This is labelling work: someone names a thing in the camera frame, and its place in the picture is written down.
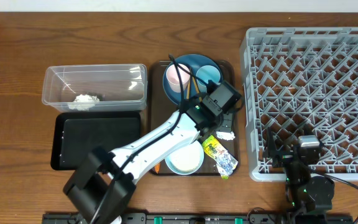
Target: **dish rack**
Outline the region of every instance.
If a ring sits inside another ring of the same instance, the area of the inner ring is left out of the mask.
[[[310,167],[358,181],[358,27],[251,28],[240,56],[252,179],[285,180],[262,157],[268,127],[287,145],[307,126],[324,143]]]

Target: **blue plate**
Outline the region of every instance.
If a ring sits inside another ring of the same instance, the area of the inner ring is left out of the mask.
[[[189,55],[182,55],[182,56],[176,58],[175,60],[180,64],[184,64],[187,67],[190,67],[191,71],[193,72],[193,75],[196,75],[198,69],[200,69],[202,66],[212,65],[215,68],[217,68],[219,70],[219,72],[221,73],[221,79],[220,79],[219,82],[223,81],[221,69],[219,68],[218,65],[216,65],[216,63],[214,61],[212,61],[208,57],[198,55],[198,54],[189,54]],[[174,104],[177,105],[180,102],[180,93],[175,93],[174,91],[172,91],[171,87],[169,86],[169,83],[168,83],[168,80],[167,80],[167,69],[168,69],[168,67],[165,69],[164,76],[162,77],[162,86],[163,86],[164,92],[165,92],[165,94],[167,94],[168,98]],[[196,95],[197,92],[196,92],[196,88],[194,86],[192,78],[190,79],[190,81],[191,81],[190,97],[192,97],[192,96]],[[186,97],[186,95],[187,95],[187,87],[184,89],[184,91],[185,91],[184,97]]]

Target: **clear plastic container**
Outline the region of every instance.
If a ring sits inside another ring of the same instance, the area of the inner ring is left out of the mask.
[[[77,96],[99,102],[75,102]],[[49,67],[42,102],[61,112],[143,110],[147,99],[147,69],[142,64]]]

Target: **wood grain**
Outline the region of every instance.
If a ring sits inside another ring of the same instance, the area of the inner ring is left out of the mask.
[[[358,14],[0,13],[0,223],[40,223],[45,212],[75,211],[62,192],[71,172],[53,171],[49,165],[58,111],[41,103],[47,67],[150,67],[168,53],[201,53],[230,62],[241,90],[239,46],[246,30],[298,26],[358,26]],[[241,166],[229,180],[147,174],[129,206],[164,213],[287,207],[284,183],[258,183],[249,177],[245,122],[242,110]],[[336,184],[333,205],[333,213],[356,217],[358,191]]]

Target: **pink cup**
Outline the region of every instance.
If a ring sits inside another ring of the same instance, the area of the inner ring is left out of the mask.
[[[181,67],[183,67],[186,71],[190,72],[189,68],[186,67],[186,65],[183,64],[179,64]],[[183,84],[183,90],[186,89],[187,84],[190,81],[190,75],[187,74],[186,72],[184,72],[182,69],[179,69],[179,75],[181,78],[181,82]],[[180,93],[180,83],[179,83],[179,78],[178,78],[178,74],[177,74],[177,70],[175,68],[174,65],[171,65],[168,67],[167,69],[167,80],[168,80],[168,84],[171,87],[172,91],[174,91],[175,93]]]

